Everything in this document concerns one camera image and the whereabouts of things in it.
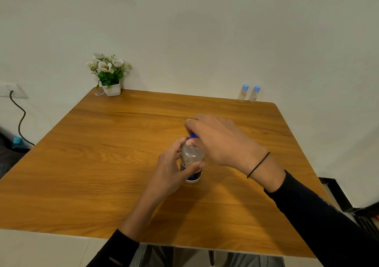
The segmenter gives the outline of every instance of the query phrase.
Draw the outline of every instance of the black baseboard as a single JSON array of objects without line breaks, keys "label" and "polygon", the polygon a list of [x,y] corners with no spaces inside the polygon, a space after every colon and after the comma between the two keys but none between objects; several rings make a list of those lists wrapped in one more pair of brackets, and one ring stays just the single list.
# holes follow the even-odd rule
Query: black baseboard
[{"label": "black baseboard", "polygon": [[379,214],[379,202],[365,208],[354,208],[335,179],[324,177],[319,177],[319,179],[322,184],[328,186],[341,210],[351,213],[360,227],[379,239],[379,230],[371,219]]}]

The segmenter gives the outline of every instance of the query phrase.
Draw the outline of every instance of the wall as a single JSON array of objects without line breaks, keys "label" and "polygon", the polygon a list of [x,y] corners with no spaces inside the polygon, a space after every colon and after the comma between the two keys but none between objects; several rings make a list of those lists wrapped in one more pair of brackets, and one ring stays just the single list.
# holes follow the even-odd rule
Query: wall
[{"label": "wall", "polygon": [[[318,176],[355,207],[379,200],[379,0],[0,0],[0,80],[40,140],[95,79],[93,52],[134,66],[131,89],[236,98],[260,84]],[[0,126],[22,112],[0,98]]]}]

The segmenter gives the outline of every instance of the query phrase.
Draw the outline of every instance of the black string wristband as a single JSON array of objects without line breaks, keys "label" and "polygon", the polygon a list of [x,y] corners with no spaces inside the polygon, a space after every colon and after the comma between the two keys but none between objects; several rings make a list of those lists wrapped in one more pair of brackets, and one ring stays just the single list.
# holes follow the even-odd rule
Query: black string wristband
[{"label": "black string wristband", "polygon": [[259,167],[259,165],[261,165],[261,163],[267,158],[267,156],[270,154],[270,152],[268,152],[268,154],[266,154],[265,157],[263,157],[263,159],[261,160],[260,163],[258,163],[258,165],[256,167],[254,167],[254,169],[249,173],[248,175],[248,178],[250,177],[250,175],[255,171],[255,169],[257,169]]}]

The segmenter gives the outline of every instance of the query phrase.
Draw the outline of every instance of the wood grain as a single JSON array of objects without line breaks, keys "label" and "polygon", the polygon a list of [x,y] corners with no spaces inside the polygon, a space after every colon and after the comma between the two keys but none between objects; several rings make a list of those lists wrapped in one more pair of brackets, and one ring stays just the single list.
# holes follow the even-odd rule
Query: wood grain
[{"label": "wood grain", "polygon": [[[109,238],[143,192],[158,155],[197,113],[233,120],[295,178],[329,201],[273,103],[91,90],[2,180],[0,228]],[[207,166],[157,209],[141,241],[314,257],[258,184]]]}]

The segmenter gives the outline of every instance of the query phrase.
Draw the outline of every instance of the electrical outlet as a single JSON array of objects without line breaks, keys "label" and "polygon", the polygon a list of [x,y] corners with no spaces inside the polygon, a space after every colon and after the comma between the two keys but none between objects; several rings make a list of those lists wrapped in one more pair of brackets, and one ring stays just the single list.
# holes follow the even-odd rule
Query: electrical outlet
[{"label": "electrical outlet", "polygon": [[0,82],[1,97],[9,97],[11,90],[13,90],[12,98],[28,98],[26,93],[16,83]]}]

